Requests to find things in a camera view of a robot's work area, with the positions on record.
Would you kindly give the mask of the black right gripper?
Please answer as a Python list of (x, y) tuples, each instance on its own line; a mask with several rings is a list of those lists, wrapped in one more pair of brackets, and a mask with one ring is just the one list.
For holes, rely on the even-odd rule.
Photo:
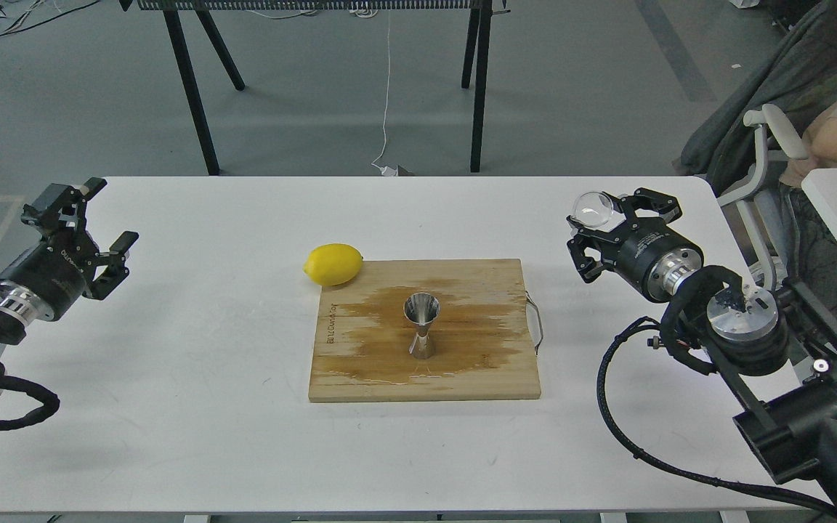
[(670, 301), (703, 262), (701, 249), (668, 227), (683, 216), (678, 200), (638, 188), (613, 198), (613, 209), (622, 218), (611, 232), (571, 226), (567, 249), (579, 277), (592, 283), (615, 272), (648, 301)]

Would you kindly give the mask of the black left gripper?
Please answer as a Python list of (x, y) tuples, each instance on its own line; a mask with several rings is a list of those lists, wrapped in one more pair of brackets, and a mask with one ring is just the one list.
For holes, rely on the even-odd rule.
[(126, 261), (140, 234), (122, 232), (109, 251), (96, 252), (86, 231), (87, 203), (107, 184), (99, 177), (79, 187), (52, 183), (23, 206), (20, 221), (36, 229), (41, 242), (0, 272), (0, 296), (33, 295), (38, 318), (57, 321), (81, 296), (102, 301), (127, 279)]

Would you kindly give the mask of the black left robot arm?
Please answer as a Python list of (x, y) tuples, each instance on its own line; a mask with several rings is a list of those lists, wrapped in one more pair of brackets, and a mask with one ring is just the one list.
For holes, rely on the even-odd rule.
[[(80, 298), (104, 300), (129, 276), (126, 260), (139, 235), (125, 231), (100, 251), (86, 231), (86, 207), (106, 183), (97, 177), (81, 186), (53, 183), (24, 206), (21, 222), (40, 238), (0, 272), (0, 355), (4, 346), (23, 341), (34, 321), (58, 321)], [(60, 407), (55, 393), (11, 376), (0, 360), (0, 395), (6, 391), (26, 394), (38, 407), (17, 419), (0, 419), (0, 431), (43, 423)]]

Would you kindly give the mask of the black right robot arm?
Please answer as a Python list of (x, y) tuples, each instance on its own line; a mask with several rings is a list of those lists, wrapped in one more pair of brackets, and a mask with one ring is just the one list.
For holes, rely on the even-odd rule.
[[(639, 188), (622, 196), (582, 193), (567, 218), (567, 248), (584, 282), (614, 272), (666, 305), (660, 319), (628, 325), (602, 357), (602, 420), (634, 459), (664, 472), (837, 519), (837, 320), (796, 278), (773, 292), (705, 264), (701, 249), (670, 228), (682, 214), (674, 196)], [(607, 403), (607, 370), (618, 348), (642, 331), (654, 331), (649, 346), (690, 370), (721, 377), (742, 407), (735, 427), (774, 486), (685, 471), (624, 434)]]

